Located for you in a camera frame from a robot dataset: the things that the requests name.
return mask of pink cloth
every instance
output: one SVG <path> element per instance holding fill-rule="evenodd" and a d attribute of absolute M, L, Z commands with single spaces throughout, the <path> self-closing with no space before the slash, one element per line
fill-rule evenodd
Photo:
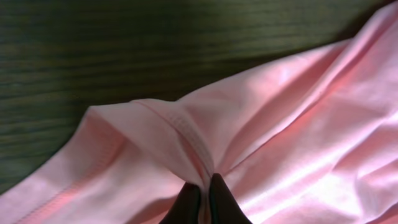
<path fill-rule="evenodd" d="M 0 223 L 157 223 L 214 172 L 253 223 L 398 223 L 398 2 L 351 40 L 176 102 L 92 106 L 1 196 Z"/>

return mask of dark object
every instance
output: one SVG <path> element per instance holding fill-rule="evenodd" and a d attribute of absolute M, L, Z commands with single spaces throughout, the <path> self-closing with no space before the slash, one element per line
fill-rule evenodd
<path fill-rule="evenodd" d="M 250 224 L 223 178 L 214 174 L 209 189 L 209 202 L 212 224 Z M 200 206 L 200 189 L 198 186 L 186 183 L 172 208 L 160 224 L 186 223 L 197 224 Z"/>

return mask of dark wooden table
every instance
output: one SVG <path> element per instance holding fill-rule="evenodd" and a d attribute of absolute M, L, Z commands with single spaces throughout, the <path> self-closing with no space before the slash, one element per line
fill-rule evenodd
<path fill-rule="evenodd" d="M 89 105 L 176 100 L 352 37 L 382 0 L 0 1 L 0 193 L 72 135 Z"/>

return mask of stitching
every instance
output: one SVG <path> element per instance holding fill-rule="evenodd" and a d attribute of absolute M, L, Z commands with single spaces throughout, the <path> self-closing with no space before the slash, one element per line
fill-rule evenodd
<path fill-rule="evenodd" d="M 186 137 L 184 134 L 182 134 L 181 131 L 180 131 L 178 128 L 176 128 L 176 127 L 174 126 L 173 122 L 169 121 L 168 119 L 166 119 L 165 117 L 163 117 L 160 113 L 158 113 L 155 109 L 151 108 L 150 106 L 146 105 L 146 104 L 143 103 L 143 102 L 134 101 L 134 102 L 132 102 L 132 103 L 137 103 L 137 104 L 139 104 L 139 105 L 144 106 L 144 107 L 147 108 L 148 110 L 151 110 L 151 111 L 152 111 L 153 113 L 155 113 L 157 116 L 159 116 L 160 118 L 162 118 L 171 128 L 173 128 L 173 129 L 174 129 L 174 130 L 175 130 L 175 131 L 188 143 L 188 145 L 189 145 L 190 148 L 191 148 L 191 151 L 193 151 L 193 154 L 195 155 L 196 159 L 198 159 L 198 161 L 200 162 L 200 164 L 203 166 L 203 168 L 204 168 L 206 174 L 208 175 L 208 177 L 211 177 L 211 176 L 212 176 L 212 174 L 211 174 L 211 173 L 208 171 L 208 169 L 206 168 L 205 163 L 200 159 L 200 156 L 198 156 L 197 151 L 194 150 L 194 147 L 193 147 L 193 145 L 192 145 L 192 142 L 189 141 L 189 140 L 187 139 L 187 137 Z"/>
<path fill-rule="evenodd" d="M 123 138 L 121 136 L 112 139 L 110 144 L 104 147 L 101 151 L 102 156 L 99 157 L 100 159 L 95 161 L 95 163 L 88 169 L 87 173 L 83 175 L 83 177 L 73 182 L 68 187 L 65 187 L 59 193 L 55 194 L 46 202 L 31 210 L 31 212 L 18 219 L 18 221 L 14 223 L 35 223 L 35 219 L 39 218 L 40 215 L 42 215 L 43 213 L 52 212 L 52 209 L 56 208 L 57 206 L 63 206 L 57 204 L 61 203 L 62 199 L 64 199 L 65 197 L 73 197 L 74 195 L 78 194 L 79 191 L 83 189 L 88 182 L 93 180 L 98 174 L 101 173 L 101 171 L 107 168 L 108 164 L 112 163 L 115 158 L 117 158 L 120 153 L 120 150 L 117 149 L 120 148 L 118 146 L 122 143 L 122 141 Z"/>

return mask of fabric fold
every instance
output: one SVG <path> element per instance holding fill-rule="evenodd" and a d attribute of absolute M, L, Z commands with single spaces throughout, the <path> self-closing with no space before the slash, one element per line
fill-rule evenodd
<path fill-rule="evenodd" d="M 68 144 L 0 197 L 1 223 L 158 223 L 184 182 L 201 187 L 209 223 L 214 172 L 253 223 L 397 223 L 397 74 L 395 2 L 351 40 L 176 102 L 92 106 Z"/>

